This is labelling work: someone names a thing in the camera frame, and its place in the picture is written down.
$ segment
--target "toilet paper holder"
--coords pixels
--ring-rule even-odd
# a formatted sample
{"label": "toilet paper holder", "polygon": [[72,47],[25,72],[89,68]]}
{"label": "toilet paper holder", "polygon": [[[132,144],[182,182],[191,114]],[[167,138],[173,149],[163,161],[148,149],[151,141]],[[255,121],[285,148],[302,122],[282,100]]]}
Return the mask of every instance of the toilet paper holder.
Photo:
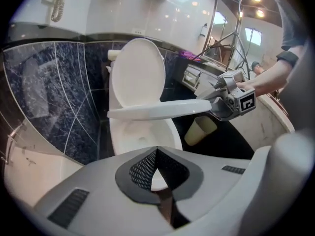
{"label": "toilet paper holder", "polygon": [[182,83],[187,87],[196,90],[199,84],[199,78],[201,76],[201,73],[202,72],[195,69],[194,66],[188,65],[188,67],[184,71]]}

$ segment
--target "dark marble tile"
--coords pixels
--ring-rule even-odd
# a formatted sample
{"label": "dark marble tile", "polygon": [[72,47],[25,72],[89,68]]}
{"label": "dark marble tile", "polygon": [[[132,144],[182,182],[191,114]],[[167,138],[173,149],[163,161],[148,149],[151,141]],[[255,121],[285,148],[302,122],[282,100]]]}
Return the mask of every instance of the dark marble tile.
{"label": "dark marble tile", "polygon": [[165,85],[164,88],[174,88],[173,84],[173,73],[175,69],[176,58],[178,55],[173,52],[166,52],[166,56],[164,58],[165,64]]}
{"label": "dark marble tile", "polygon": [[85,63],[91,90],[108,88],[109,74],[105,73],[106,78],[104,78],[104,82],[102,68],[105,65],[110,64],[108,62],[107,53],[108,50],[111,49],[111,42],[91,43],[85,45]]}
{"label": "dark marble tile", "polygon": [[108,90],[91,91],[100,120],[107,120],[107,112],[109,109]]}
{"label": "dark marble tile", "polygon": [[25,116],[52,145],[64,151],[74,114],[60,83],[53,43],[38,43],[3,54],[7,78]]}
{"label": "dark marble tile", "polygon": [[89,101],[89,105],[90,105],[90,107],[91,107],[91,110],[92,110],[92,112],[93,112],[93,115],[94,115],[94,117],[96,118],[96,120],[98,120],[98,121],[100,121],[99,120],[99,116],[98,116],[98,112],[97,112],[97,110],[96,110],[96,107],[95,107],[95,104],[94,104],[94,101],[93,101],[93,98],[92,98],[92,93],[91,93],[91,91],[88,93],[88,101]]}
{"label": "dark marble tile", "polygon": [[6,119],[13,129],[18,127],[24,120],[24,116],[10,91],[4,71],[0,71],[0,115]]}
{"label": "dark marble tile", "polygon": [[77,114],[85,92],[83,88],[77,43],[56,43],[58,70],[68,100]]}
{"label": "dark marble tile", "polygon": [[99,158],[104,159],[114,156],[112,138],[110,136],[109,121],[101,123],[100,143],[99,143]]}
{"label": "dark marble tile", "polygon": [[77,118],[85,131],[97,143],[99,121],[96,120],[86,97],[78,112]]}
{"label": "dark marble tile", "polygon": [[172,96],[172,100],[192,100],[196,98],[193,91],[184,85],[173,81],[174,83],[174,94]]}
{"label": "dark marble tile", "polygon": [[161,95],[160,101],[172,101],[174,99],[174,89],[173,88],[164,88]]}
{"label": "dark marble tile", "polygon": [[165,58],[165,56],[166,56],[166,50],[165,50],[165,49],[162,49],[162,48],[159,48],[159,52],[161,53],[161,55],[163,56],[163,58]]}
{"label": "dark marble tile", "polygon": [[12,128],[7,124],[2,115],[0,115],[0,157],[5,154],[8,135],[12,133]]}
{"label": "dark marble tile", "polygon": [[121,50],[127,43],[125,42],[114,42],[113,50]]}
{"label": "dark marble tile", "polygon": [[82,83],[85,90],[85,94],[87,94],[90,91],[90,88],[89,88],[89,83],[88,83],[87,71],[85,68],[84,44],[78,44],[78,51],[79,51],[79,65],[80,65]]}
{"label": "dark marble tile", "polygon": [[64,152],[73,120],[74,114],[71,108],[68,107],[59,116],[33,118],[31,123],[47,141],[61,152]]}
{"label": "dark marble tile", "polygon": [[97,145],[84,131],[78,120],[75,120],[72,126],[65,154],[84,165],[97,160]]}

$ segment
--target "hand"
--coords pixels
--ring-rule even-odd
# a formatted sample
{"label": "hand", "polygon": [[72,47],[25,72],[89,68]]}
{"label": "hand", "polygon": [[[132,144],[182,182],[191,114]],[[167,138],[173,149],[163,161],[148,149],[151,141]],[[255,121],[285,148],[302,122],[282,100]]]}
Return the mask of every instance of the hand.
{"label": "hand", "polygon": [[254,89],[254,87],[252,85],[250,85],[248,82],[237,82],[236,85],[240,89],[244,89],[245,91],[248,91],[250,89]]}

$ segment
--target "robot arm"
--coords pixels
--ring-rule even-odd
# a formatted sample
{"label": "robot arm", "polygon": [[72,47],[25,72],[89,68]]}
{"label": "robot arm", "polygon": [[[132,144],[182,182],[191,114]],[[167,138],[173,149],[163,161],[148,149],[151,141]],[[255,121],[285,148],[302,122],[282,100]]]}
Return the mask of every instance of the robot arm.
{"label": "robot arm", "polygon": [[217,84],[197,99],[209,100],[212,105],[209,113],[220,121],[229,121],[256,108],[255,90],[244,91],[236,85],[244,81],[241,70],[225,72],[219,76]]}

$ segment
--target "soap dispenser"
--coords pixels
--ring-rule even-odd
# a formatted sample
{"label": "soap dispenser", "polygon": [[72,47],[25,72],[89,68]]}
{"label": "soap dispenser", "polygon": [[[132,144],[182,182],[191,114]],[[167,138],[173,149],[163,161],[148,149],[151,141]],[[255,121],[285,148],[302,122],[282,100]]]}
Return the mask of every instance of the soap dispenser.
{"label": "soap dispenser", "polygon": [[202,28],[201,28],[201,33],[200,36],[205,37],[208,33],[208,24],[205,24]]}

